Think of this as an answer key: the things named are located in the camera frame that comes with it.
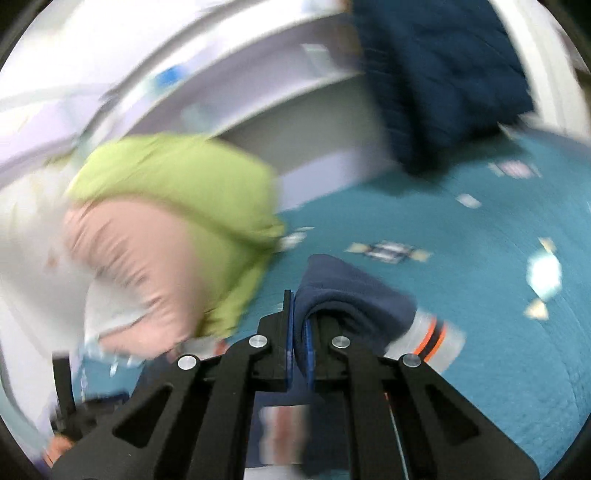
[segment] person's hand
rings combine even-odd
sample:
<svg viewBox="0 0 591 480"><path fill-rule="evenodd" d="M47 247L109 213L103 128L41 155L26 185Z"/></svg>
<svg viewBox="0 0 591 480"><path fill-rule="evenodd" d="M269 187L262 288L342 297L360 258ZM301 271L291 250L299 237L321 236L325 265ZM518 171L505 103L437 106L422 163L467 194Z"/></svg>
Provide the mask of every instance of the person's hand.
<svg viewBox="0 0 591 480"><path fill-rule="evenodd" d="M53 467L53 464L57 462L58 458L70 450L73 446L74 442L72 442L69 438L64 437L63 435L54 436L49 442L46 452L43 454L45 463L50 467Z"/></svg>

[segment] pink cloth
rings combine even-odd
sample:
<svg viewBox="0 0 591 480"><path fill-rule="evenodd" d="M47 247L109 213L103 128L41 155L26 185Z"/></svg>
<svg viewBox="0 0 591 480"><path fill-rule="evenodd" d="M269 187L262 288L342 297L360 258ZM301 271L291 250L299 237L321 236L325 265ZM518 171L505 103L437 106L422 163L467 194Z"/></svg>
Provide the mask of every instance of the pink cloth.
<svg viewBox="0 0 591 480"><path fill-rule="evenodd" d="M101 337L107 351L154 358L195 335L207 305L200 262L185 221L139 199L72 207L65 244L74 260L135 288L149 313Z"/></svg>

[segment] green cloth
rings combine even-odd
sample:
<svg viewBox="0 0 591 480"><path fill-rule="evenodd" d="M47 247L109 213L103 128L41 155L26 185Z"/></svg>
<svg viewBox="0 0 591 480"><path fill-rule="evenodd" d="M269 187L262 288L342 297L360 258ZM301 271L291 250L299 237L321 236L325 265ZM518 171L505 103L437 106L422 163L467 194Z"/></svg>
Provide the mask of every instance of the green cloth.
<svg viewBox="0 0 591 480"><path fill-rule="evenodd" d="M188 221L210 293L202 335L232 333L284 233L275 215L273 170L224 142L196 135L107 143L89 156L68 195L76 202L147 198Z"/></svg>

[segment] clothing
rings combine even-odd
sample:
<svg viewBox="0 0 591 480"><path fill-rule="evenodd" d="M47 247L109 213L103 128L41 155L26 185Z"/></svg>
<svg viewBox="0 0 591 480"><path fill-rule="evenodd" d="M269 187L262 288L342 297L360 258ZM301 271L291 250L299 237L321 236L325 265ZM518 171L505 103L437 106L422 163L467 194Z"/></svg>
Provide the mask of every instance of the clothing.
<svg viewBox="0 0 591 480"><path fill-rule="evenodd" d="M77 348L93 274L70 261L61 238L76 174L71 165L47 165L0 191L1 295L47 359Z"/></svg>
<svg viewBox="0 0 591 480"><path fill-rule="evenodd" d="M488 0L354 0L353 17L392 152L408 172L534 109Z"/></svg>
<svg viewBox="0 0 591 480"><path fill-rule="evenodd" d="M70 209L64 233L72 258L98 272L86 300L86 337L100 335L108 352L154 358L195 334L209 293L183 218L151 202L111 199Z"/></svg>
<svg viewBox="0 0 591 480"><path fill-rule="evenodd" d="M284 231L275 215L274 181L268 166L220 141L158 134L99 147L68 195L78 206L143 199L179 215L206 289L199 333L225 337L255 294Z"/></svg>
<svg viewBox="0 0 591 480"><path fill-rule="evenodd" d="M330 255L312 255L295 294L294 350L306 372L305 322L321 310L336 313L346 335L360 338L377 355L406 333L417 306L414 300L377 278Z"/></svg>

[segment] metal screw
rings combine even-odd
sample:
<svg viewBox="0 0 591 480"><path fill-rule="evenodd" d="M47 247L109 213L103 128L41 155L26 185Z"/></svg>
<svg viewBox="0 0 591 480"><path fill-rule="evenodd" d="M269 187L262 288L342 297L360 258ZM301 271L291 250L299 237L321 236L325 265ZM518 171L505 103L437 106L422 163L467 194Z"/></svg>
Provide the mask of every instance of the metal screw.
<svg viewBox="0 0 591 480"><path fill-rule="evenodd" d="M339 335L338 337L333 338L332 344L335 348L347 348L351 345L351 340L345 336Z"/></svg>
<svg viewBox="0 0 591 480"><path fill-rule="evenodd" d="M421 357L408 353L402 357L402 363L410 368L417 368L421 364Z"/></svg>
<svg viewBox="0 0 591 480"><path fill-rule="evenodd" d="M191 370L197 365L197 359L193 355L185 355L178 359L177 365L181 370Z"/></svg>
<svg viewBox="0 0 591 480"><path fill-rule="evenodd" d="M253 335L248 340L248 343L254 348L263 348L267 344L267 337L264 335Z"/></svg>

